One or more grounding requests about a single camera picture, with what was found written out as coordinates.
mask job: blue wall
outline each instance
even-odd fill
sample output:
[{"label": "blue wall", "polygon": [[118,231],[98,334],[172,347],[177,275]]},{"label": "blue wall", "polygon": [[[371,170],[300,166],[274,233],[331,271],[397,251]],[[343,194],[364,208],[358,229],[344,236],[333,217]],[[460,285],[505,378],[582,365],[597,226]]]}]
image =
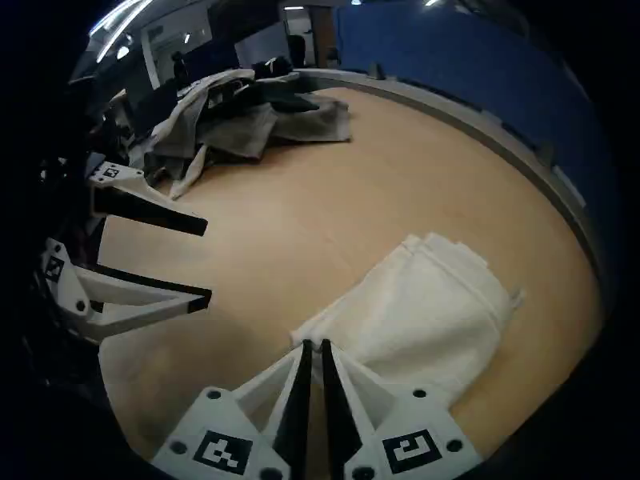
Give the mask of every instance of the blue wall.
[{"label": "blue wall", "polygon": [[554,160],[586,200],[614,272],[621,246],[610,150],[589,100],[550,57],[510,31],[448,5],[371,3],[334,10],[341,68],[442,90],[488,110]]}]

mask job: white towel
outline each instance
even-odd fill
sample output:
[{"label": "white towel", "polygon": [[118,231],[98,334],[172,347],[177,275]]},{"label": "white towel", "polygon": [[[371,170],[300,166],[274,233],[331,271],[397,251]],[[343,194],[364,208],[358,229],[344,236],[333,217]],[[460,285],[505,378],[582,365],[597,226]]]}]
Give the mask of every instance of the white towel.
[{"label": "white towel", "polygon": [[512,313],[484,258],[410,235],[291,337],[328,338],[389,382],[436,386],[450,406],[489,364]]}]

